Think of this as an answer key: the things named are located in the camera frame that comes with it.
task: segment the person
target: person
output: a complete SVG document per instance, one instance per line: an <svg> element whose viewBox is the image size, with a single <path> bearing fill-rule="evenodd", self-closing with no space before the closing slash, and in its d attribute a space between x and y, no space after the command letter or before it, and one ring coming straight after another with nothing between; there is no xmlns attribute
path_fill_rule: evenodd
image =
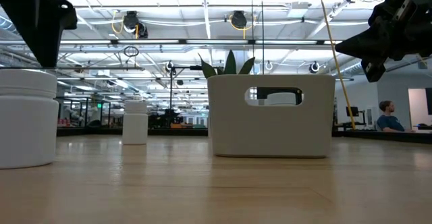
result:
<svg viewBox="0 0 432 224"><path fill-rule="evenodd" d="M397 117L392 116L394 112L394 103L391 101L382 101L379 103L379 109L384 112L377 120L377 125L383 132L409 132L414 133L413 130L405 130L404 126L400 124Z"/></svg>

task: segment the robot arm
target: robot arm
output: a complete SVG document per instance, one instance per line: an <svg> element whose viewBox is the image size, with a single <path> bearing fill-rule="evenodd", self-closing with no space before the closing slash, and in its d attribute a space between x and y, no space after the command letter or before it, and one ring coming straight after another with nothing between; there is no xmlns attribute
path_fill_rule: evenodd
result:
<svg viewBox="0 0 432 224"><path fill-rule="evenodd" d="M55 67L63 30L73 30L78 19L66 0L0 0L21 37L42 67Z"/></svg>
<svg viewBox="0 0 432 224"><path fill-rule="evenodd" d="M370 28L335 46L337 52L362 59L369 82L385 73L387 59L399 61L407 54L432 54L432 0L385 0L375 6Z"/></svg>

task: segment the yellow cable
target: yellow cable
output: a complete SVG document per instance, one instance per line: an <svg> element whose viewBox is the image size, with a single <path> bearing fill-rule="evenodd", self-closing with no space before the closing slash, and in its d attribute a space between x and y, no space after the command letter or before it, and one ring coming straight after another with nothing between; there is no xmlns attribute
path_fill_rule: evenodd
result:
<svg viewBox="0 0 432 224"><path fill-rule="evenodd" d="M337 74L339 75L340 83L342 84L342 90L344 91L344 95L345 95L346 104L348 106L348 111L350 112L352 129L355 130L356 129L356 124L354 122L354 117L352 116L350 100L348 99L348 93L346 92L346 89L345 89L344 80L343 80L342 74L340 73L339 63L338 63L338 59L336 57L335 45L333 44L333 38L331 37L329 20L327 19L327 12L325 11L324 0L321 0L321 5L323 6L323 13L324 13L325 24L326 24L326 27L327 27L327 32L329 33L330 44L331 44L331 51L333 52L333 58L335 59L335 64L336 64L336 68L337 68Z"/></svg>
<svg viewBox="0 0 432 224"><path fill-rule="evenodd" d="M112 20L112 22L111 22L111 28L113 29L113 31L116 33L116 34L119 34L119 33L122 33L122 31L123 31L123 20L124 20L124 16L121 18L121 28L120 28L120 31L117 31L115 28L114 28L114 18L115 18L115 14L116 14L117 12L116 11L114 11L114 16L113 16L113 20Z"/></svg>

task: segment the green plant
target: green plant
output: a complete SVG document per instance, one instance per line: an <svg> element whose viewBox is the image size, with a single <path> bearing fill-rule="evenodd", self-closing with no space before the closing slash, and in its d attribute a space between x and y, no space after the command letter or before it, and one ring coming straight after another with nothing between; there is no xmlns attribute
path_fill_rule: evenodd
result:
<svg viewBox="0 0 432 224"><path fill-rule="evenodd" d="M236 75L237 69L236 69L236 58L234 57L234 53L232 53L232 50L229 51L227 61L225 62L225 69L222 70L221 68L216 68L217 74L215 72L215 68L213 66L206 63L200 54L198 54L201 59L201 67L202 72L205 76L205 78L210 78L212 76L216 75ZM239 75L248 75L254 66L255 57L248 59L246 62L244 62L244 65L240 72L238 72Z"/></svg>

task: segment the white container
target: white container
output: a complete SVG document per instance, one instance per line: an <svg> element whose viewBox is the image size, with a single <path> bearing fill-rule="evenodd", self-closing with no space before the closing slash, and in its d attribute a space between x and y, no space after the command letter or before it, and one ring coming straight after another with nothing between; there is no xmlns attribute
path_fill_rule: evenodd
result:
<svg viewBox="0 0 432 224"><path fill-rule="evenodd" d="M329 154L335 78L222 75L207 82L214 155L317 158ZM299 88L304 100L299 105L250 105L244 93L260 86Z"/></svg>
<svg viewBox="0 0 432 224"><path fill-rule="evenodd" d="M57 78L51 74L0 70L0 169L54 161L56 90Z"/></svg>
<svg viewBox="0 0 432 224"><path fill-rule="evenodd" d="M296 105L296 95L289 92L278 92L267 96L265 105Z"/></svg>
<svg viewBox="0 0 432 224"><path fill-rule="evenodd" d="M123 119L123 144L146 144L149 116L145 102L125 103Z"/></svg>

